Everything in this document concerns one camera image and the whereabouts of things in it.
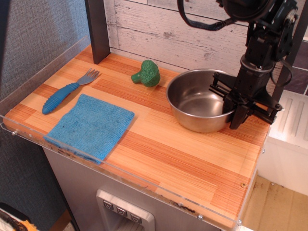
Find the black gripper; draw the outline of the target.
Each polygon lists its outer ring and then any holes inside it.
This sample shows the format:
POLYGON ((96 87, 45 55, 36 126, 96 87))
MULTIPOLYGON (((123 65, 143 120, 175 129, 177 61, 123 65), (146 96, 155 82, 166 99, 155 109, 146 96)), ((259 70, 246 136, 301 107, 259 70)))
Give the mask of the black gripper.
POLYGON ((274 64, 257 66, 242 61, 237 77, 222 72, 213 74, 210 90, 223 98, 222 112, 235 110, 230 129, 238 129, 251 115, 268 124, 275 121, 282 106, 266 90, 273 69, 274 64))

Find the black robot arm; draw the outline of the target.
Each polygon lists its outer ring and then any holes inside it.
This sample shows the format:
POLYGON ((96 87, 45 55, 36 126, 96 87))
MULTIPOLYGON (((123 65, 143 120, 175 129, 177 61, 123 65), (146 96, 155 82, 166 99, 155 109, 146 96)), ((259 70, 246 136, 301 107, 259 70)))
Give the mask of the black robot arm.
POLYGON ((295 0, 221 0, 220 5, 232 22, 248 22, 246 52, 236 77, 215 72, 211 91, 223 98, 223 113, 233 111, 230 128, 237 129, 255 115, 272 124, 282 109, 266 90, 273 70, 293 46, 292 34, 298 18, 295 0))

